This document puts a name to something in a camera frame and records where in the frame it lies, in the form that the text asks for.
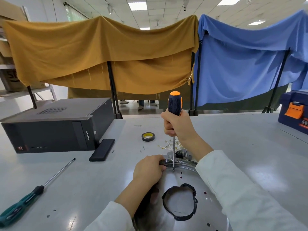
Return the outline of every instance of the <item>jeans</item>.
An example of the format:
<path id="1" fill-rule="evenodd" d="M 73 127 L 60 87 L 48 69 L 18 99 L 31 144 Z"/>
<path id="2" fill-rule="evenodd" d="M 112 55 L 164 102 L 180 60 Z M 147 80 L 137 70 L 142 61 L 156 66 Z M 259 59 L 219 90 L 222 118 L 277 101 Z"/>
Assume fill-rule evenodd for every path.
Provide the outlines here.
<path id="1" fill-rule="evenodd" d="M 144 100 L 138 100 L 139 105 L 144 106 Z M 150 104 L 155 103 L 155 100 L 150 100 Z"/>

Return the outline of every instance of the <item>tape roll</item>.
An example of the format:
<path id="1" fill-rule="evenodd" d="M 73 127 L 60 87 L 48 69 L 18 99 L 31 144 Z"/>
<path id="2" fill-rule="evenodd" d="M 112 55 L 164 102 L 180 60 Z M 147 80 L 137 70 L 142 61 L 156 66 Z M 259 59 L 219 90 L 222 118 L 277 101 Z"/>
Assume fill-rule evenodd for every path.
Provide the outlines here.
<path id="1" fill-rule="evenodd" d="M 155 139 L 155 135 L 152 132 L 146 132 L 141 135 L 141 138 L 145 142 L 151 142 Z"/>

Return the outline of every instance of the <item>green screwdriver handle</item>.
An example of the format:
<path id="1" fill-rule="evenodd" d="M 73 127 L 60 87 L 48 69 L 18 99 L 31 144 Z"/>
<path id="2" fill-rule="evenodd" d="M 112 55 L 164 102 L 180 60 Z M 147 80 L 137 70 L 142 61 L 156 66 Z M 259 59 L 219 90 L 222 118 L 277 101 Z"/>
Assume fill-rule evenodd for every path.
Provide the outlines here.
<path id="1" fill-rule="evenodd" d="M 44 186 L 37 186 L 30 194 L 27 194 L 19 202 L 6 209 L 0 215 L 0 228 L 7 227 L 17 221 L 17 219 L 26 211 L 26 208 L 35 201 L 36 197 L 43 194 L 43 192 Z"/>

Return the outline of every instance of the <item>screwdriver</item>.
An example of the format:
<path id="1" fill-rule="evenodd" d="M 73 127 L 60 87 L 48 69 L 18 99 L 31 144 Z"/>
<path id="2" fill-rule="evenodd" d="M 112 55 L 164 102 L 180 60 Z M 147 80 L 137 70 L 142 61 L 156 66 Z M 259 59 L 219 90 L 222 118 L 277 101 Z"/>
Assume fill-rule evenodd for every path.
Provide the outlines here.
<path id="1" fill-rule="evenodd" d="M 169 95 L 168 100 L 168 111 L 175 115 L 180 116 L 182 112 L 183 102 L 181 93 L 178 91 L 173 91 Z M 172 147 L 172 170 L 174 171 L 174 158 L 175 158 L 175 137 L 173 137 L 173 147 Z"/>
<path id="2" fill-rule="evenodd" d="M 30 206 L 39 195 L 43 194 L 45 186 L 54 179 L 59 173 L 61 173 L 69 164 L 71 164 L 76 158 L 72 159 L 70 163 L 64 166 L 59 172 L 56 173 L 51 179 L 49 179 L 44 185 L 37 186 L 35 189 L 30 193 L 27 194 L 24 198 L 22 198 L 19 202 L 15 203 L 14 205 L 10 206 L 0 215 L 0 228 L 7 227 L 8 225 L 17 221 L 22 214 L 25 213 L 26 208 Z"/>

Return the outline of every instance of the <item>ceiling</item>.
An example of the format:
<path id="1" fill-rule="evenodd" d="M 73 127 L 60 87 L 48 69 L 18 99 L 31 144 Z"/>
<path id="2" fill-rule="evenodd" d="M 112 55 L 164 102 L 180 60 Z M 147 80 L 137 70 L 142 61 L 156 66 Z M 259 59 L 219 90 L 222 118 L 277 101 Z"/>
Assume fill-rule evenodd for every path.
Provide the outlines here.
<path id="1" fill-rule="evenodd" d="M 272 25 L 301 9 L 306 0 L 240 0 L 235 5 L 217 6 L 222 0 L 189 0 L 184 11 L 183 0 L 65 0 L 89 17 L 106 16 L 124 24 L 154 29 L 166 27 L 189 15 L 209 15 L 221 22 L 246 29 L 260 29 Z M 131 11 L 129 2 L 147 2 L 148 10 Z M 113 8 L 109 15 L 108 4 Z M 256 26 L 248 24 L 265 20 Z"/>

